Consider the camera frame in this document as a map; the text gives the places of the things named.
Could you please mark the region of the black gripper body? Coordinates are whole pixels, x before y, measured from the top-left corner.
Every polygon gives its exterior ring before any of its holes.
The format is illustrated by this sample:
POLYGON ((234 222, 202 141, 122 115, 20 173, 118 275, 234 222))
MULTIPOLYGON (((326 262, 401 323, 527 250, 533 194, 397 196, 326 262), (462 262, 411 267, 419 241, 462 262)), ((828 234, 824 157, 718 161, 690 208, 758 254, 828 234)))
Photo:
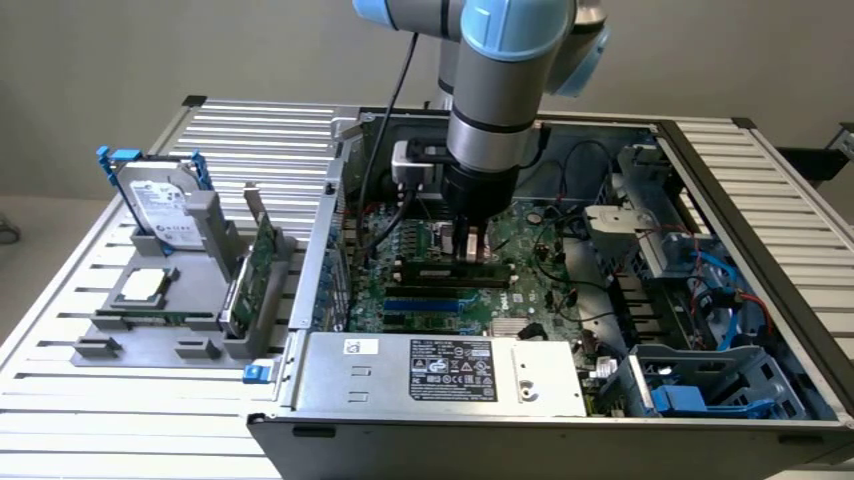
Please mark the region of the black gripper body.
POLYGON ((461 164, 443 168, 442 197, 455 216, 486 221, 510 206, 515 192, 518 166, 499 172, 481 172, 461 164))

